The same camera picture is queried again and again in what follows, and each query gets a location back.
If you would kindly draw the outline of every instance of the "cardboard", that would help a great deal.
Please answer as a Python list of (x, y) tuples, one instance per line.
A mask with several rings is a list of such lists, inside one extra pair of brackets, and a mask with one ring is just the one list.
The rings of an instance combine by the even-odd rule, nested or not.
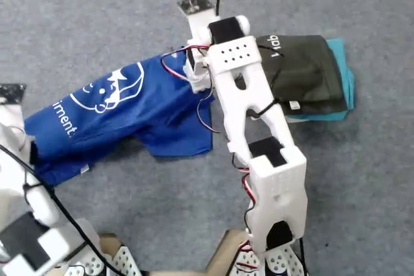
[[(101, 248), (104, 253), (114, 257), (121, 247), (121, 241), (115, 234), (103, 234), (101, 237)], [(225, 276), (233, 263), (237, 249), (243, 241), (246, 240), (244, 231), (230, 230), (224, 234), (210, 263), (205, 271), (151, 271), (145, 273), (145, 276)], [(47, 276), (63, 276), (61, 270), (54, 270)]]

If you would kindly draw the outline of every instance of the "red wire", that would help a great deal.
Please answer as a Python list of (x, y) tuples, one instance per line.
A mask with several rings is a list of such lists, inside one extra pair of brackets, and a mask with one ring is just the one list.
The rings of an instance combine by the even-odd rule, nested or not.
[(240, 252), (251, 252), (253, 251), (253, 248), (247, 248), (247, 249), (240, 249)]
[(245, 174), (241, 180), (242, 180), (244, 189), (246, 190), (248, 196), (250, 197), (250, 199), (252, 200), (253, 205), (254, 205), (254, 204), (256, 204), (256, 199), (254, 198), (254, 195), (253, 195), (253, 192), (252, 192), (251, 188), (247, 184), (247, 177), (248, 176), (249, 176), (249, 174)]
[(167, 57), (167, 56), (169, 56), (169, 55), (172, 55), (172, 54), (174, 54), (174, 53), (178, 53), (178, 52), (182, 52), (182, 51), (187, 51), (187, 50), (190, 50), (190, 49), (192, 49), (192, 48), (204, 48), (204, 49), (208, 49), (210, 46), (208, 46), (208, 45), (188, 45), (187, 47), (184, 47), (184, 48), (179, 48), (178, 50), (175, 50), (175, 51), (173, 51), (173, 52), (168, 52), (168, 53), (165, 53), (163, 56), (161, 56), (161, 65), (164, 67), (164, 69), (166, 70), (166, 71), (168, 71), (170, 74), (172, 74), (173, 76), (175, 76), (175, 77), (177, 77), (177, 78), (180, 78), (180, 79), (182, 79), (182, 80), (186, 80), (186, 81), (188, 81), (188, 79), (187, 79), (187, 77), (186, 76), (183, 76), (182, 74), (179, 74), (179, 73), (177, 73), (177, 72), (175, 72), (174, 70), (172, 70), (171, 68), (169, 68), (168, 66), (167, 66), (167, 64), (165, 64), (165, 62), (164, 62), (164, 58), (165, 57)]
[(259, 268), (259, 266), (254, 266), (254, 265), (250, 265), (250, 264), (247, 264), (247, 263), (242, 263), (242, 262), (237, 262), (237, 263), (236, 263), (236, 265), (238, 265), (238, 266), (242, 266), (242, 267), (244, 267), (244, 268), (252, 268), (252, 269), (257, 269), (257, 268)]

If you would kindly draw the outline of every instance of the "dark green cloth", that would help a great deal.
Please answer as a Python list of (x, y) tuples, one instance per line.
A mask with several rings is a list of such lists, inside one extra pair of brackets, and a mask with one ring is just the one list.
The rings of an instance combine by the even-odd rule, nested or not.
[[(321, 36), (268, 35), (257, 39), (272, 93), (288, 115), (347, 110), (338, 64)], [(291, 109), (297, 101), (299, 109)]]

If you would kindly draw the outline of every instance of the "white label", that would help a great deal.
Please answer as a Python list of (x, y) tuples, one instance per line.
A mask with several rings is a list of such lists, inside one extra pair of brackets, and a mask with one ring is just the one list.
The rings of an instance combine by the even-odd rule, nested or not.
[(80, 169), (80, 174), (84, 174), (89, 170), (89, 165), (85, 165)]
[(299, 110), (300, 109), (300, 104), (297, 101), (290, 101), (289, 105), (290, 105), (290, 108), (292, 110)]

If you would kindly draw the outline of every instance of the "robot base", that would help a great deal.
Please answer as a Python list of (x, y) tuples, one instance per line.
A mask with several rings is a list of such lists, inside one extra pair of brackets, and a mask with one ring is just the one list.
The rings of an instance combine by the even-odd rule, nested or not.
[(283, 246), (266, 255), (266, 266), (259, 266), (259, 259), (253, 251), (239, 250), (227, 276), (308, 276), (303, 265), (290, 246)]

